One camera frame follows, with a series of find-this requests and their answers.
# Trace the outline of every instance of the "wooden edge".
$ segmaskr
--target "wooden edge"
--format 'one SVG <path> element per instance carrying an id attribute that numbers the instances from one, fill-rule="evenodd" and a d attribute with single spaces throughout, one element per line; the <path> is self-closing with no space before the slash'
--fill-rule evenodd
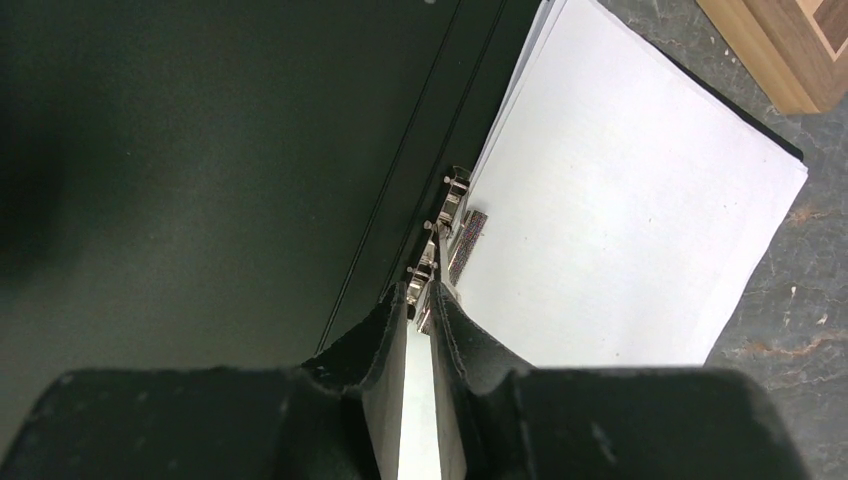
<path id="1" fill-rule="evenodd" d="M 845 95 L 848 92 L 848 53 L 842 53 L 836 59 L 834 75 L 836 76 L 837 88 L 842 92 L 842 95 Z"/>
<path id="2" fill-rule="evenodd" d="M 743 0 L 698 4 L 781 113 L 820 113 Z"/>
<path id="3" fill-rule="evenodd" d="M 795 73 L 819 112 L 836 106 L 844 90 L 837 82 L 837 65 L 822 44 L 797 0 L 743 0 L 771 44 Z"/>

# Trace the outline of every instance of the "white paper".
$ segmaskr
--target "white paper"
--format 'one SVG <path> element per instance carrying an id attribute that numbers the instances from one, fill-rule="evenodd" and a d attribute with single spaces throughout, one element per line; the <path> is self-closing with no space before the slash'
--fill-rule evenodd
<path id="1" fill-rule="evenodd" d="M 546 27 L 475 170 L 463 308 L 537 366 L 701 365 L 806 168 L 597 3 Z"/>
<path id="2" fill-rule="evenodd" d="M 398 478 L 437 480 L 441 469 L 430 337 L 418 333 L 414 324 L 406 335 Z"/>

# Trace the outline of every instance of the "silver metal part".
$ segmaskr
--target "silver metal part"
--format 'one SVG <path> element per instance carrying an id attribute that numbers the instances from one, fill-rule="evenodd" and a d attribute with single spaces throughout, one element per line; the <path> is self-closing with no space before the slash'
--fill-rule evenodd
<path id="1" fill-rule="evenodd" d="M 465 211 L 471 173 L 454 167 L 454 174 L 445 177 L 448 192 L 435 223 L 424 222 L 428 230 L 427 242 L 417 265 L 407 267 L 410 274 L 406 290 L 406 302 L 415 311 L 413 321 L 419 332 L 428 333 L 430 327 L 430 281 L 438 278 L 444 283 L 457 301 L 459 292 L 454 285 L 459 280 L 471 250 L 480 236 L 488 218 L 478 211 Z"/>

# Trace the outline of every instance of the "marble surface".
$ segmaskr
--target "marble surface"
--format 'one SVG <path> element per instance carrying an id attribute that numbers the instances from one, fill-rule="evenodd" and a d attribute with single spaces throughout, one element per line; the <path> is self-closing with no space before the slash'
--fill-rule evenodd
<path id="1" fill-rule="evenodd" d="M 848 478 L 848 100 L 783 116 L 694 0 L 600 1 L 803 150 L 809 180 L 707 364 L 768 390 L 812 478 Z"/>

